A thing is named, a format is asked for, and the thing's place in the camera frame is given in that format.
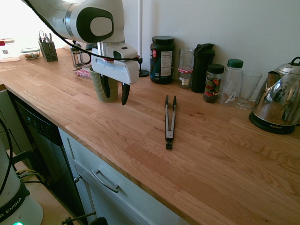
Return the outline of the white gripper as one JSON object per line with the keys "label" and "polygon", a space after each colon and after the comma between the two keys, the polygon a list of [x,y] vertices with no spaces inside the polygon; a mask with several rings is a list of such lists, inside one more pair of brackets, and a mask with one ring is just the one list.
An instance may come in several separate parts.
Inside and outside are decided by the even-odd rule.
{"label": "white gripper", "polygon": [[106,58],[114,58],[113,62],[106,61],[97,56],[91,57],[92,68],[101,74],[101,83],[107,98],[111,96],[108,77],[122,82],[121,103],[125,105],[130,93],[130,85],[136,83],[139,78],[138,57],[136,49],[130,45],[115,45],[106,47]]}

